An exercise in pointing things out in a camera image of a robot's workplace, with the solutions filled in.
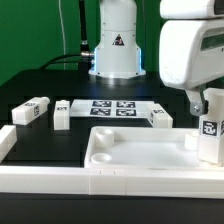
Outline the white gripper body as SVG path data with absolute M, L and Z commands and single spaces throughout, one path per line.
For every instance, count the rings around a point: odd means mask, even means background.
M 159 42 L 163 83 L 192 89 L 224 76 L 224 19 L 170 20 Z

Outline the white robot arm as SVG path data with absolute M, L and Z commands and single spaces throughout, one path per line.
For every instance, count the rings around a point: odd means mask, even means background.
M 134 0 L 100 0 L 101 34 L 89 70 L 114 85 L 146 74 L 136 44 Z M 202 86 L 224 76 L 224 0 L 161 0 L 166 20 L 159 39 L 159 74 L 165 86 L 182 89 L 194 116 L 206 113 Z

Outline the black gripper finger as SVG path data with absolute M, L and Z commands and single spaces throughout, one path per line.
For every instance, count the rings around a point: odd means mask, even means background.
M 204 98 L 205 86 L 196 86 L 186 91 L 190 102 L 190 113 L 193 116 L 201 116 L 206 111 L 206 100 Z

